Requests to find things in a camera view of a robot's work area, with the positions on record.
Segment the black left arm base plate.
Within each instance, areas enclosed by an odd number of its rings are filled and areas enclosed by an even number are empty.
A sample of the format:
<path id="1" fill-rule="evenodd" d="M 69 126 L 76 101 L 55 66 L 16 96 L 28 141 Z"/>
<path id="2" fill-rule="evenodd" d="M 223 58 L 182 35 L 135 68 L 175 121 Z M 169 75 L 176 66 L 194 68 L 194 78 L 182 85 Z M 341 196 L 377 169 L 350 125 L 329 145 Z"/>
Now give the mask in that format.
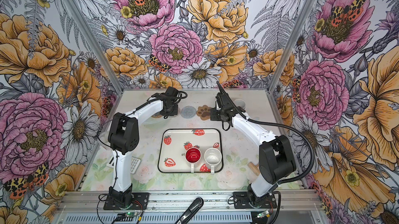
<path id="1" fill-rule="evenodd" d="M 132 193 L 131 195 L 117 194 L 107 196 L 104 210 L 146 210 L 150 194 L 147 192 Z"/>

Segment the light blue mug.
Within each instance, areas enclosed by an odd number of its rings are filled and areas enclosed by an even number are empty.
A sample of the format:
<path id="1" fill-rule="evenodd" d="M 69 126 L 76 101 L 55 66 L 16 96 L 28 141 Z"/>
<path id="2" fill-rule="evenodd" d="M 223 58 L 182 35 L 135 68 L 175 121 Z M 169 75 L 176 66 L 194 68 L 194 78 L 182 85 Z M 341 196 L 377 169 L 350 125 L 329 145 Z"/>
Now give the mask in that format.
<path id="1" fill-rule="evenodd" d="M 242 109 L 245 109 L 245 108 L 246 108 L 246 103 L 245 103 L 245 101 L 242 100 L 242 99 L 235 99 L 233 102 L 234 102 L 234 104 L 235 104 L 237 107 L 241 107 Z"/>

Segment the cork paw print coaster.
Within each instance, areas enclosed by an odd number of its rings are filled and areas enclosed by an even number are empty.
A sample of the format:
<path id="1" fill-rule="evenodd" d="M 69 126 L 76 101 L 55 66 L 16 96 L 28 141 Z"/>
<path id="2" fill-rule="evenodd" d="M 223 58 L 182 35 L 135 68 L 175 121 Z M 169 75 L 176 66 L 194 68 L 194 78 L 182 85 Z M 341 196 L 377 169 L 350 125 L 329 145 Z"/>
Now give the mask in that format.
<path id="1" fill-rule="evenodd" d="M 207 105 L 198 107 L 196 115 L 202 120 L 210 120 L 211 118 L 211 108 Z"/>

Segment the grey woven round coaster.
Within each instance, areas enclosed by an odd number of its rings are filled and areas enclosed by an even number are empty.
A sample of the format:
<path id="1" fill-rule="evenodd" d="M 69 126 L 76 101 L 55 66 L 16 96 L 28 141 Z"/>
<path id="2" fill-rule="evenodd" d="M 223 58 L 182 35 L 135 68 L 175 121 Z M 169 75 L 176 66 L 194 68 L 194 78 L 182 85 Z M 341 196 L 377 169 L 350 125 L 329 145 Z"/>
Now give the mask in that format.
<path id="1" fill-rule="evenodd" d="M 197 109 L 193 106 L 185 106 L 181 110 L 181 116 L 184 119 L 191 119 L 196 116 Z"/>

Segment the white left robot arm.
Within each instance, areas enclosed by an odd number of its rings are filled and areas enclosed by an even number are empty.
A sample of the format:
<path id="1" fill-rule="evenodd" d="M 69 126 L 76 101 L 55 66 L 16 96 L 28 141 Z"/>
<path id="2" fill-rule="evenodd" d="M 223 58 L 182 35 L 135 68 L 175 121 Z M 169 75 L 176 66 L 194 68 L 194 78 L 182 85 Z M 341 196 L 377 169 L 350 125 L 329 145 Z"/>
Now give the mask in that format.
<path id="1" fill-rule="evenodd" d="M 108 135 L 114 158 L 114 178 L 108 194 L 111 204 L 127 209 L 133 202 L 131 163 L 139 144 L 140 124 L 156 113 L 165 118 L 176 115 L 179 101 L 177 96 L 154 95 L 135 109 L 114 115 Z"/>

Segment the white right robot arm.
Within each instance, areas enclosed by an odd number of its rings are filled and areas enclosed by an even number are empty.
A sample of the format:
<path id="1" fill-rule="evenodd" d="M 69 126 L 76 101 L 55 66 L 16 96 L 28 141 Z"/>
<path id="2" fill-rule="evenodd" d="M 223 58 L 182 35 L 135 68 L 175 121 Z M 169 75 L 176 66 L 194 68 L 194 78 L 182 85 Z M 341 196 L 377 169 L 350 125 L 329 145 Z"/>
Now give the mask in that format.
<path id="1" fill-rule="evenodd" d="M 256 124 L 244 109 L 234 104 L 227 92 L 217 93 L 216 106 L 211 109 L 211 120 L 227 123 L 228 129 L 238 130 L 258 146 L 260 174 L 247 189 L 247 198 L 252 206 L 260 205 L 262 200 L 270 196 L 296 170 L 289 139 L 285 135 L 277 136 L 264 129 L 261 124 Z"/>

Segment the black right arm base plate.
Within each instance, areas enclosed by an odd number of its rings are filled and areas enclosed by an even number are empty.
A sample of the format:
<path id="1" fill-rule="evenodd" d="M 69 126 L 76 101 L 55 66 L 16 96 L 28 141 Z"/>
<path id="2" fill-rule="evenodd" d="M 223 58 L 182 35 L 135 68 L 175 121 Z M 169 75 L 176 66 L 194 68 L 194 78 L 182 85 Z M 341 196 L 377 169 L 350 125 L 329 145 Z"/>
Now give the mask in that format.
<path id="1" fill-rule="evenodd" d="M 233 192 L 233 205 L 235 209 L 277 208 L 277 202 L 274 196 L 266 194 L 262 197 L 257 197 L 249 191 Z"/>

